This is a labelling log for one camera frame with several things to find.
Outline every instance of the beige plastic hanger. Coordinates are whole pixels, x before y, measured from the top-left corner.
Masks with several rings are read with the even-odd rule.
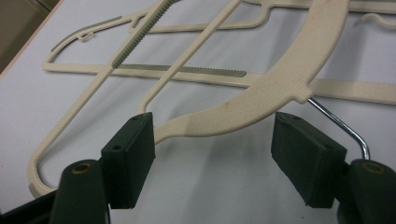
[[[245,0],[244,2],[261,5],[260,16],[254,21],[237,21],[237,22],[224,22],[219,29],[244,29],[258,26],[266,22],[268,18],[268,11],[271,7],[309,7],[311,1],[308,0]],[[43,69],[52,72],[72,72],[72,73],[89,73],[97,74],[103,65],[100,64],[74,64],[74,63],[54,63],[56,56],[71,42],[76,39],[87,41],[93,35],[93,33],[124,24],[126,22],[131,23],[131,29],[136,27],[137,22],[144,18],[151,7],[136,12],[134,14],[117,17],[108,21],[103,21],[90,25],[88,27],[79,29],[73,34],[66,37],[59,44],[57,44],[52,50],[47,59],[43,62]],[[387,12],[396,13],[396,2],[385,1],[385,2],[366,2],[366,1],[351,1],[350,11],[363,11],[363,12]],[[375,18],[380,24],[384,21],[381,18],[378,19],[376,14],[366,14],[362,17],[362,20]],[[165,26],[165,27],[153,27],[151,33],[162,33],[162,32],[182,32],[182,31],[200,31],[203,30],[208,24],[194,24],[194,25],[177,25],[177,26]],[[122,66],[117,68],[113,75],[122,76],[133,76],[133,77],[156,77],[160,78],[164,72],[158,71],[147,71],[142,69],[129,69],[128,66]],[[185,81],[198,81],[204,83],[220,84],[220,85],[233,85],[240,87],[248,87],[246,82],[254,82],[259,76],[256,74],[247,74],[244,77],[217,77],[208,76],[206,74],[186,74],[178,72],[174,79],[185,80]],[[340,99],[359,100],[373,103],[382,104],[394,104],[396,105],[396,90],[395,84],[387,83],[372,83],[372,82],[359,82],[359,81],[344,81],[344,80],[326,80],[326,79],[315,79],[311,84],[311,89],[315,95],[336,97]]]
[[[193,54],[189,50],[196,50],[208,38],[216,26],[227,18],[240,1],[233,0],[222,13],[212,21],[201,33],[200,38],[182,54],[150,91],[140,106],[145,106],[152,97],[161,90],[162,86],[177,72],[184,62]],[[304,103],[312,95],[308,85],[318,73],[319,69],[329,58],[335,44],[342,33],[348,12],[348,1],[315,0],[309,9],[303,28],[285,55],[268,72],[260,77],[243,93],[231,101],[217,105],[207,110],[185,115],[169,120],[163,126],[155,129],[155,142],[172,136],[208,136],[229,133],[251,125],[277,111],[291,100]],[[145,17],[136,27],[143,29],[142,24],[148,22]],[[45,138],[43,143],[33,154],[28,166],[28,179],[32,193],[37,197],[53,189],[47,187],[39,178],[37,163],[49,149],[51,143],[59,136],[77,112],[91,98],[94,92],[105,81],[106,77],[115,70],[132,50],[129,47],[132,35],[100,72],[90,86],[81,94],[66,115]]]

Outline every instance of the white background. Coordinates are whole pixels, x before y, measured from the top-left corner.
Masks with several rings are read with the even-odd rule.
[[[77,29],[127,15],[154,1],[65,0],[0,82],[0,209],[5,213],[33,200],[26,177],[31,153],[93,76],[50,73],[40,66],[60,40]],[[180,1],[158,23],[209,22],[226,0]],[[229,21],[258,16],[259,7],[241,5]],[[306,10],[276,8],[255,29],[216,32],[187,63],[265,73],[297,36]],[[396,83],[395,31],[361,23],[351,13],[332,57],[319,77]],[[62,63],[106,63],[128,36],[127,25],[74,42]],[[127,63],[170,64],[197,33],[148,35]],[[62,170],[100,150],[137,105],[154,79],[110,77],[53,144],[39,170],[56,187]],[[156,125],[225,102],[243,89],[171,82],[149,105]],[[359,133],[372,159],[396,170],[396,107],[317,97]],[[348,148],[346,161],[361,157],[358,145],[311,105],[291,102],[282,108],[306,119]],[[145,187],[133,210],[112,211],[112,223],[336,223],[333,209],[304,205],[271,158],[274,117],[244,130],[206,138],[172,138],[156,146]]]

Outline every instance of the dark green clamp jaw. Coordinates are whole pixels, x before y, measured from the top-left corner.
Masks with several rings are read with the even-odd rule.
[[[340,202],[339,223],[396,223],[396,173],[376,161],[345,163],[347,150],[296,116],[276,113],[272,156],[306,205]]]

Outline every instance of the chrome wire hook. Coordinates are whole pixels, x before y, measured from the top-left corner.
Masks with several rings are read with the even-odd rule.
[[[361,147],[361,155],[367,161],[370,160],[370,149],[367,145],[366,141],[358,135],[355,131],[353,131],[349,126],[347,126],[343,121],[337,118],[332,112],[326,109],[323,105],[318,103],[312,97],[308,99],[308,102],[316,109],[318,109],[322,114],[324,114],[327,118],[331,119],[338,127],[342,128],[346,133],[348,133],[351,137],[353,137]]]

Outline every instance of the plastic hanger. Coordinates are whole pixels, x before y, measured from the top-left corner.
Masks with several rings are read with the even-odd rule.
[[[210,35],[212,32],[210,31],[210,27],[213,28],[213,31],[216,30],[216,25],[221,23],[221,17],[226,18],[227,11],[232,11],[233,6],[237,6],[239,2],[233,0],[228,5],[228,9],[224,9],[223,16],[219,15],[218,20],[215,19],[212,21],[213,23],[206,28],[208,29],[207,35]],[[94,81],[78,97],[69,111],[66,112],[65,116],[32,155],[28,165],[28,179],[31,183],[30,190],[36,197],[53,190],[47,187],[38,175],[36,166],[40,158],[106,78],[128,56],[133,49],[131,44],[134,43],[136,37],[143,35],[147,31],[148,27],[145,26],[146,23],[152,24],[148,18],[154,17],[158,19],[157,10],[161,8],[162,3],[162,0],[157,2],[155,7],[152,7],[152,11],[139,22],[135,28],[137,32],[128,38],[106,65],[105,69],[96,75]],[[266,118],[292,100],[301,104],[305,103],[312,95],[312,91],[308,85],[322,65],[325,64],[334,49],[342,33],[347,12],[348,1],[315,0],[309,9],[301,32],[285,55],[268,72],[267,76],[258,78],[244,92],[225,104],[169,120],[163,126],[155,129],[155,142],[159,143],[172,136],[209,136],[229,133]],[[203,31],[200,37],[205,38],[205,36],[206,33]],[[67,38],[66,41],[61,43],[60,47],[64,47],[67,43],[70,43],[71,39],[71,37]],[[188,50],[196,49],[196,47],[199,48],[199,46],[200,41],[197,40]],[[140,106],[141,111],[145,110],[145,105],[172,78],[177,72],[177,69],[187,61],[186,59],[190,57],[187,51],[183,53],[182,57],[177,60],[177,63],[166,72],[147,95],[145,101]]]

